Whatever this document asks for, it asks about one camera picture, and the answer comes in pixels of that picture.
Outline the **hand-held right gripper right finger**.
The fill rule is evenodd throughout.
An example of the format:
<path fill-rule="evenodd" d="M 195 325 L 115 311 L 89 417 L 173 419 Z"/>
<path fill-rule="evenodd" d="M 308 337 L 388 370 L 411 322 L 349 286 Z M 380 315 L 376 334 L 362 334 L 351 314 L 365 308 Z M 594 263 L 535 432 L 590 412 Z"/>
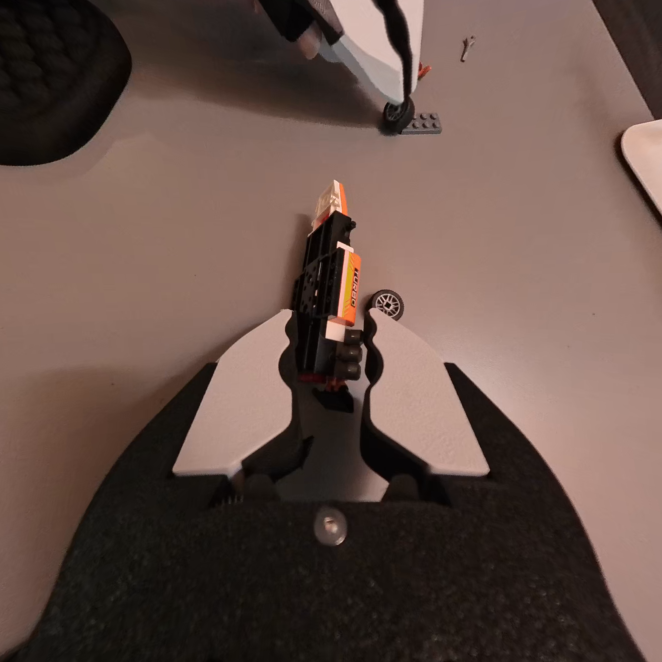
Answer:
<path fill-rule="evenodd" d="M 400 473 L 485 477 L 489 464 L 440 355 L 378 309 L 365 314 L 361 455 L 385 479 Z"/>

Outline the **black honeycomb wrist rest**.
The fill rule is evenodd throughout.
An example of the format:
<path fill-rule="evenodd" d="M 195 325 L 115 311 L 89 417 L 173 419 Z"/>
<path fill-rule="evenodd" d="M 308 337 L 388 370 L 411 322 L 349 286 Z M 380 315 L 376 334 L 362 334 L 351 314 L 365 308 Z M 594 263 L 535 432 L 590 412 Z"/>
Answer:
<path fill-rule="evenodd" d="M 108 119 L 131 71 L 119 30 L 90 1 L 2 1 L 1 165 L 78 151 Z"/>

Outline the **white base plate with lever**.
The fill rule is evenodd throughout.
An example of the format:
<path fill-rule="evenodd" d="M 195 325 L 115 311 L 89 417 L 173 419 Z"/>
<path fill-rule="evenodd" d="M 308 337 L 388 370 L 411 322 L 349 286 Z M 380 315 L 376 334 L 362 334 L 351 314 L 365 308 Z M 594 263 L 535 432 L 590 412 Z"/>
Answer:
<path fill-rule="evenodd" d="M 620 147 L 629 169 L 661 214 L 661 120 L 627 128 Z"/>

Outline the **small dark lego pieces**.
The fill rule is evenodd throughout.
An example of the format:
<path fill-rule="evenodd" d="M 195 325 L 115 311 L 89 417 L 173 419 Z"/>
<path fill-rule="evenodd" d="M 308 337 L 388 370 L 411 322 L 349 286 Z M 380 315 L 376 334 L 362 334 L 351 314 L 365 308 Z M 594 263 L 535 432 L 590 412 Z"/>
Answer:
<path fill-rule="evenodd" d="M 470 53 L 475 43 L 476 43 L 475 35 L 469 35 L 468 37 L 465 37 L 463 39 L 462 50 L 459 56 L 460 63 L 465 63 L 467 61 L 468 53 Z M 431 72 L 431 70 L 432 70 L 431 65 L 423 64 L 423 62 L 419 62 L 418 71 L 417 71 L 417 81 L 423 80 L 429 74 L 429 72 Z"/>

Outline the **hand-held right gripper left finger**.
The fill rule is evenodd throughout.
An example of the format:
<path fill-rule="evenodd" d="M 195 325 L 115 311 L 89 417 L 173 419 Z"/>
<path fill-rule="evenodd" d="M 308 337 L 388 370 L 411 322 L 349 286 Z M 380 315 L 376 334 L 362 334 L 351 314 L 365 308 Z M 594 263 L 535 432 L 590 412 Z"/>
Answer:
<path fill-rule="evenodd" d="M 301 467 L 296 344 L 296 314 L 282 309 L 221 355 L 173 465 L 176 476 L 280 479 Z"/>

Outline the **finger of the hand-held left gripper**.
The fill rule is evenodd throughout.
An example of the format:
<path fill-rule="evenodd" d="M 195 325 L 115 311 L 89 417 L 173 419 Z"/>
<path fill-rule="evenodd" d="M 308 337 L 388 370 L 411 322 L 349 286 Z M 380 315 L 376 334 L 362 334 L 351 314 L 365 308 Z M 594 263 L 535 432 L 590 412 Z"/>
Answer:
<path fill-rule="evenodd" d="M 342 28 L 331 46 L 360 85 L 385 101 L 404 100 L 402 61 L 387 36 L 385 17 L 375 1 L 331 1 Z"/>
<path fill-rule="evenodd" d="M 425 1 L 397 1 L 397 3 L 407 24 L 409 33 L 411 54 L 409 95 L 412 95 L 418 84 Z"/>

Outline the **grey lego plate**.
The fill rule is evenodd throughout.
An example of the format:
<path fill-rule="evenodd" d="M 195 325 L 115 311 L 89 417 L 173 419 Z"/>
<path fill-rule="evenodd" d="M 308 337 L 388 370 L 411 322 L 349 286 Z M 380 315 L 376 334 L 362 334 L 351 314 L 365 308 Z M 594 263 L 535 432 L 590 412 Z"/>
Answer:
<path fill-rule="evenodd" d="M 431 136 L 442 133 L 440 116 L 437 112 L 416 113 L 402 129 L 402 136 Z"/>

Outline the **orange white lego car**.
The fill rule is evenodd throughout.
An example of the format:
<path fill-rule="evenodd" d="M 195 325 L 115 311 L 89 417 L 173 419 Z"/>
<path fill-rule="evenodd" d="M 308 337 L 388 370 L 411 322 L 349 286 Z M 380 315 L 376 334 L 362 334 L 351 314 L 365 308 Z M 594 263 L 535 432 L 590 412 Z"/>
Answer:
<path fill-rule="evenodd" d="M 348 383 L 361 376 L 362 331 L 356 328 L 361 258 L 351 246 L 356 227 L 337 180 L 319 196 L 291 308 L 297 316 L 299 381 L 327 410 L 353 413 Z"/>

